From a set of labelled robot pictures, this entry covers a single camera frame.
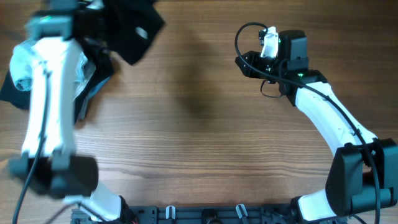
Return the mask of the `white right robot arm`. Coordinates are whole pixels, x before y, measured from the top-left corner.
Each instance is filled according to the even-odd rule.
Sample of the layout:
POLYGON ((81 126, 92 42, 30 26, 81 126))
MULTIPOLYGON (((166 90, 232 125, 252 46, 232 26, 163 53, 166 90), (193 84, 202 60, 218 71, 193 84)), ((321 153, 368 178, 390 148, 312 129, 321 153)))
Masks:
POLYGON ((236 64, 249 78, 279 84, 281 94, 309 118, 333 154, 325 188, 293 198, 288 222, 337 221, 374 211, 374 221, 380 223, 381 210, 397 204, 397 144, 362 126, 318 70, 258 52, 238 53, 236 64))

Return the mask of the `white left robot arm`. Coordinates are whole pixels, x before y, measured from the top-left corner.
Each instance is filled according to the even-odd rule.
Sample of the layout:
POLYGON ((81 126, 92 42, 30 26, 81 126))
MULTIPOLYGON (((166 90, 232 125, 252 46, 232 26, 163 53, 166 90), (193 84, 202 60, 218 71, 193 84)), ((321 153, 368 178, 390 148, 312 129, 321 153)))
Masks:
POLYGON ((102 9, 54 9, 36 12, 27 23, 28 37, 14 57, 29 60, 29 123, 18 159, 9 173, 23 186, 14 210, 18 219, 28 190, 76 205, 98 223, 122 223, 125 201, 99 180, 93 157, 76 153, 73 102, 75 75, 81 67, 79 38, 103 39, 102 9))

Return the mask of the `black polo shirt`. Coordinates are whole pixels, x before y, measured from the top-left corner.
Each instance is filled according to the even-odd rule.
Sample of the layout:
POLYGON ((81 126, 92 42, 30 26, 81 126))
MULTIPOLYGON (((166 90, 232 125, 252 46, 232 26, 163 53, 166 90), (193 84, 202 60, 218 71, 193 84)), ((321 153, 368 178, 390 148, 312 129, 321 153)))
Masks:
POLYGON ((104 0, 106 46, 130 65, 140 61, 165 22, 152 0, 104 0))

